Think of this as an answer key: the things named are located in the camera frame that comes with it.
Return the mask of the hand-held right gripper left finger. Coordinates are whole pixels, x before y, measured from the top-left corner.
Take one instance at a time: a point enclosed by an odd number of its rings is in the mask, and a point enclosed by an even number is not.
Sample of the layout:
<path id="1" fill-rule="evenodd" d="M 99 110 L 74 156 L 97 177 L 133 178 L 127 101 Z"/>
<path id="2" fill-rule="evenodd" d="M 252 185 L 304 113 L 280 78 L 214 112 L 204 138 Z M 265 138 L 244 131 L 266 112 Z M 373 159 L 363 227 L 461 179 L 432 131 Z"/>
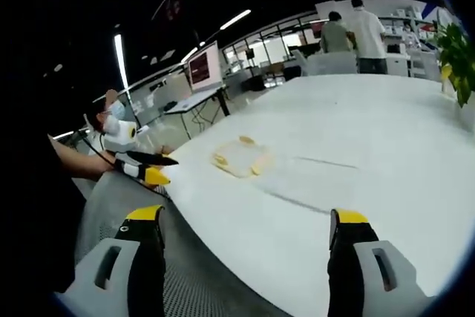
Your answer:
<path id="1" fill-rule="evenodd" d="M 100 241 L 56 298 L 69 316 L 164 316 L 163 206 L 131 212 L 114 238 Z"/>

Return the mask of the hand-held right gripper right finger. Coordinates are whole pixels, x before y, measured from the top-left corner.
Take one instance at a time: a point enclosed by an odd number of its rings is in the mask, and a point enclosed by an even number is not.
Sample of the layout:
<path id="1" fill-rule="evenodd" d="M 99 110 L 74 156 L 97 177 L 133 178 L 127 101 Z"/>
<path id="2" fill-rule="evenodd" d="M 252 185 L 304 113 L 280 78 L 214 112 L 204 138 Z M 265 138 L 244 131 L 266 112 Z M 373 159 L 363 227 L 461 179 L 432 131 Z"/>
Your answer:
<path id="1" fill-rule="evenodd" d="M 433 302 L 416 282 L 416 268 L 381 241 L 363 214 L 332 209 L 327 264 L 329 316 L 420 316 Z"/>

